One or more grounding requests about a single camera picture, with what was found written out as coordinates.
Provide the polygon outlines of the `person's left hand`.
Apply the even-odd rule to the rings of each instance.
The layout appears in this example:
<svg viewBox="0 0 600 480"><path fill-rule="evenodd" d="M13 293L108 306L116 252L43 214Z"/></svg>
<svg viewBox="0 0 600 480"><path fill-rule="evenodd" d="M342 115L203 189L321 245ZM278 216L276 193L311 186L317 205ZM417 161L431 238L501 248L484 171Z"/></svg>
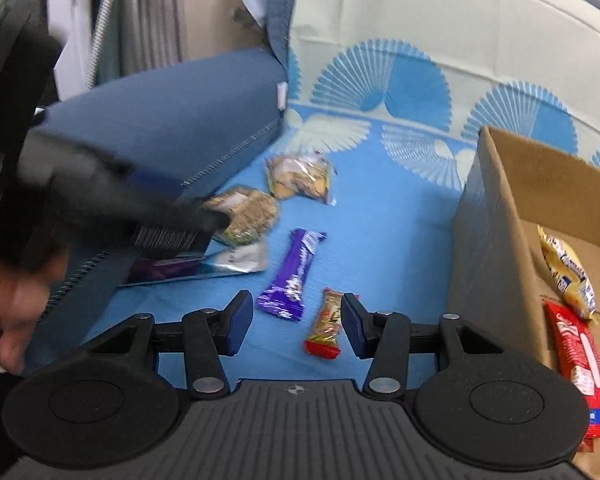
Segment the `person's left hand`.
<svg viewBox="0 0 600 480"><path fill-rule="evenodd" d="M58 252L41 270L29 272L0 263L0 365L19 375L36 323L50 299L53 284L61 282L69 253Z"/></svg>

